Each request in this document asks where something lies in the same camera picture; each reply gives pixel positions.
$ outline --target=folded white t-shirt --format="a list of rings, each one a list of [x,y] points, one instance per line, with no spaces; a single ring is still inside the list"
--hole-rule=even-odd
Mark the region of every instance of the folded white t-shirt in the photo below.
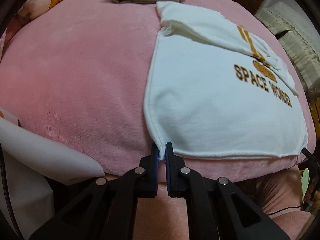
[[[270,47],[250,34],[266,67],[220,13],[174,2],[157,9],[164,27],[144,113],[160,158],[167,142],[190,158],[299,155],[308,142],[304,116],[293,79]]]

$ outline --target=pink plush blanket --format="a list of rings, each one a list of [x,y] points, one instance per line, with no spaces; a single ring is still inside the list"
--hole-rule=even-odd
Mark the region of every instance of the pink plush blanket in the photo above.
[[[221,12],[264,39],[295,79],[308,127],[308,149],[316,136],[295,70],[276,38],[248,11],[230,0],[187,0]],[[151,139],[143,97],[157,32],[155,5],[110,0],[65,0],[23,27],[0,64],[0,106],[33,133],[68,145],[122,175],[148,155]],[[240,181],[290,168],[302,156],[264,160],[194,160],[203,176]],[[165,181],[164,169],[160,172]]]

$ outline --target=black wire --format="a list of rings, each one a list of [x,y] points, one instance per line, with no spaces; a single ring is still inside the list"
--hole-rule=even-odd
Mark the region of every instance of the black wire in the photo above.
[[[7,175],[6,175],[6,172],[5,172],[5,165],[4,165],[4,156],[3,156],[1,143],[0,143],[0,170],[1,170],[1,179],[2,179],[4,198],[5,198],[5,202],[7,204],[8,212],[9,212],[13,227],[16,230],[16,233],[17,233],[18,237],[21,240],[23,240],[24,238],[22,236],[22,233],[20,231],[20,228],[19,228],[18,223],[16,221],[16,218],[14,216],[12,205],[11,205],[9,189],[8,189],[8,182],[7,182]]]
[[[279,212],[281,212],[281,211],[283,211],[283,210],[289,209],[289,208],[300,208],[300,207],[302,207],[302,206],[303,206],[303,205],[298,206],[298,207],[287,207],[287,208],[283,208],[283,209],[278,210],[278,211],[276,211],[276,212],[273,212],[273,213],[271,213],[271,214],[267,214],[267,216],[271,216],[271,215],[277,214],[277,213],[279,213]]]

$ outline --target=pink bed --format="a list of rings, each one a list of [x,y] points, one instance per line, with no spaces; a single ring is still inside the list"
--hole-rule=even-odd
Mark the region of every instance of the pink bed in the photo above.
[[[276,38],[230,0],[186,3],[221,12],[264,39],[286,62],[300,94],[308,150],[313,152],[316,135],[307,100]],[[159,30],[154,4],[65,0],[23,27],[8,44],[0,64],[0,106],[16,115],[23,128],[91,156],[106,173],[122,175],[150,152],[142,106]],[[208,178],[241,181],[303,159],[185,161]],[[165,181],[163,166],[160,181]]]

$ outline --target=pink fleece surface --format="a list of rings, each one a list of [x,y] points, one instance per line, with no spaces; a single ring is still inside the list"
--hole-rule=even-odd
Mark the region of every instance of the pink fleece surface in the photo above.
[[[64,143],[122,175],[148,155],[151,138],[143,97],[157,32],[155,5],[110,0],[65,0],[23,27],[0,64],[0,106],[23,128]],[[308,127],[308,149],[316,136],[295,70],[276,38],[248,11],[230,0],[187,0],[214,9],[264,39],[286,62],[296,82]],[[302,156],[264,160],[194,160],[203,176],[231,181],[290,168]],[[165,181],[161,166],[160,181]]]

